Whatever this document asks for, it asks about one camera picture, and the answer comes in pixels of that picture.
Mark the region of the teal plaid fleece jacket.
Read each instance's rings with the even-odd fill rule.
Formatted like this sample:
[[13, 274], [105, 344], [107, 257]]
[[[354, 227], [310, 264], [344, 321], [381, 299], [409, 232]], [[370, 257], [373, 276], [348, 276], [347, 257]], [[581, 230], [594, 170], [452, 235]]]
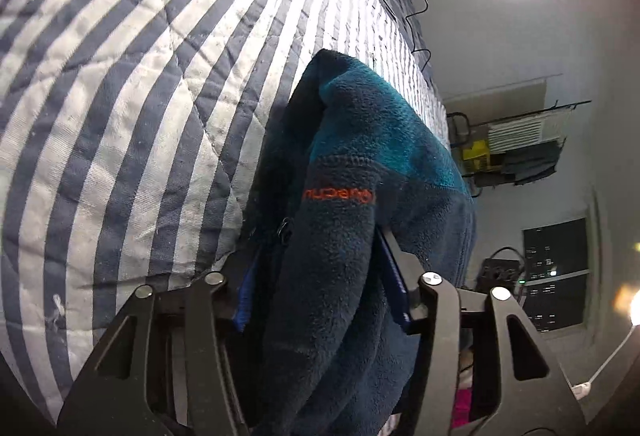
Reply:
[[257, 435], [374, 435], [418, 342], [394, 322], [374, 231], [464, 281], [472, 197], [449, 151], [367, 65], [318, 52], [270, 126], [247, 206], [262, 258], [243, 409]]

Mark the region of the black clothes rack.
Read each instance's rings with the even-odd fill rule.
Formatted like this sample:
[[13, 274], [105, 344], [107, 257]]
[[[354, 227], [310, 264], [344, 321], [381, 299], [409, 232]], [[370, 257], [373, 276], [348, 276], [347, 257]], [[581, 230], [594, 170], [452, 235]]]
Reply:
[[450, 148], [471, 195], [488, 188], [521, 187], [556, 173], [578, 108], [589, 100], [474, 124], [468, 115], [447, 115]]

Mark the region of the dark hanging clothes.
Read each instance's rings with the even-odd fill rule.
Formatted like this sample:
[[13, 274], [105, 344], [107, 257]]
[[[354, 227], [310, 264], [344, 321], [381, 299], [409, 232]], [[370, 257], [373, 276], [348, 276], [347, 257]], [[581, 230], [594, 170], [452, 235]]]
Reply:
[[552, 176], [561, 153], [561, 144], [556, 140], [507, 151], [500, 174], [506, 182], [528, 185]]

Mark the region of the dark window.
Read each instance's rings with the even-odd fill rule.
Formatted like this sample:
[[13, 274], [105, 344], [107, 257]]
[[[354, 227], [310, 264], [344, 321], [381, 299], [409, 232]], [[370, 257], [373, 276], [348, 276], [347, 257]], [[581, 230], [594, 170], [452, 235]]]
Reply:
[[529, 320], [539, 332], [582, 324], [590, 274], [587, 220], [524, 230], [523, 242]]

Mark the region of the striped white hanging towel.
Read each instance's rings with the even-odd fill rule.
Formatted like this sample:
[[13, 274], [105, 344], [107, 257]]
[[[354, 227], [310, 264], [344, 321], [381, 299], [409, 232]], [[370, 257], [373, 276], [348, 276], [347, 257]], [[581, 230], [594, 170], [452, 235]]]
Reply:
[[552, 140], [562, 141], [570, 121], [569, 111], [555, 111], [488, 126], [491, 154], [529, 147]]

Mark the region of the striped blue white quilt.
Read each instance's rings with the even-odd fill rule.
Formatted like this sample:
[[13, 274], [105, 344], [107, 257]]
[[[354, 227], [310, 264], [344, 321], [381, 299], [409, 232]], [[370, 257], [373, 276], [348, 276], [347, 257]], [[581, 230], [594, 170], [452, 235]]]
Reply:
[[321, 49], [446, 137], [381, 0], [1, 0], [1, 351], [46, 420], [138, 285], [233, 252], [265, 130]]

